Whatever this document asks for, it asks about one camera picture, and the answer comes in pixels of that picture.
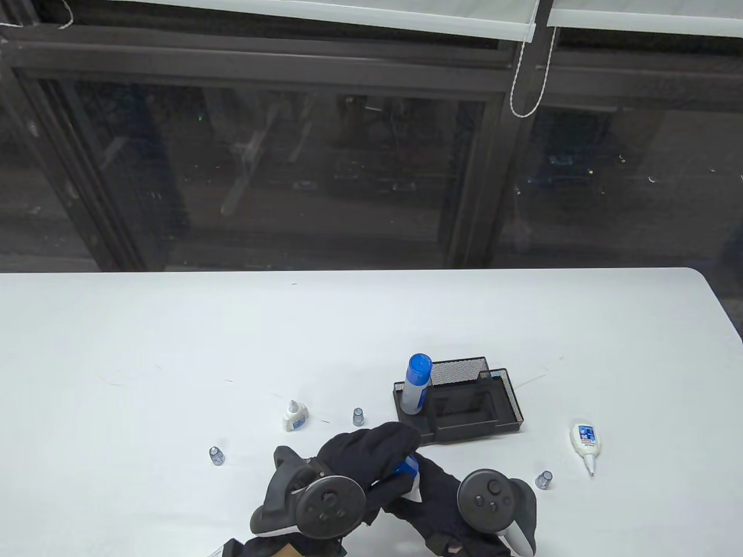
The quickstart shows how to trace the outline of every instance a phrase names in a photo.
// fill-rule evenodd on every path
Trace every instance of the glass pane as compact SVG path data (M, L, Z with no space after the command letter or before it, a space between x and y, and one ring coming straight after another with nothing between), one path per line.
M0 105L0 272L97 269Z
M495 265L693 267L743 317L743 114L537 114Z
M153 270L444 264L479 104L60 88Z

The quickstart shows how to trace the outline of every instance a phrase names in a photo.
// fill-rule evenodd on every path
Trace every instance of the glue bottle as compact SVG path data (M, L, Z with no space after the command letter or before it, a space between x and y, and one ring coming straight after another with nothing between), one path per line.
M426 400L426 389L431 381L433 362L426 354L413 354L405 373L400 409L406 414L417 414Z
M301 428L310 417L310 411L307 410L307 406L302 403L298 403L296 400L292 400L289 403L282 423L286 431L294 431L295 429Z
M596 472L596 456L601 450L601 441L596 428L588 422L576 422L570 430L570 441L575 452L583 457L585 467L591 477Z

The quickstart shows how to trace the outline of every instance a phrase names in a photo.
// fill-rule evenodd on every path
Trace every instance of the blue glue stick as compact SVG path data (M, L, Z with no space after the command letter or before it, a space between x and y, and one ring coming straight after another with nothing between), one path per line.
M417 414L423 408L432 369L433 362L426 354L411 356L405 373L403 396L400 397L400 409L406 414Z

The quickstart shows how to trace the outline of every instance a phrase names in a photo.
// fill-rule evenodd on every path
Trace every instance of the glue bottle label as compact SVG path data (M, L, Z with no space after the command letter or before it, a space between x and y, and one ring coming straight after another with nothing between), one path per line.
M582 445L587 447L596 446L596 433L590 426L578 426L578 434L580 435L580 442Z

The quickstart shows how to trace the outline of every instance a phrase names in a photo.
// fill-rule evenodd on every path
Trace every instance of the black glove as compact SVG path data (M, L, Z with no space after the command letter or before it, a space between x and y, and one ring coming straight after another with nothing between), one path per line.
M384 510L409 522L426 540L426 545L438 555L455 552L447 553L443 546L434 549L437 545L435 540L448 541L453 538L454 542L449 543L449 550L463 547L468 557L510 556L510 550L497 535L480 533L461 517L457 507L459 480L447 474L432 460L418 453L415 458L418 459L421 476L422 502L415 503L399 498L385 505Z
M253 538L246 541L245 545L236 542L233 544L234 547L231 548L231 551L228 552L229 555L218 557L272 557L286 544L293 545L294 549L305 557L340 557L345 555L340 540L311 540L302 534L286 534L272 538Z
M351 478L361 486L366 493L364 522L371 524L379 509L412 489L410 474L392 473L420 444L421 434L415 429L388 422L374 429L336 435L322 446L317 460L334 474Z

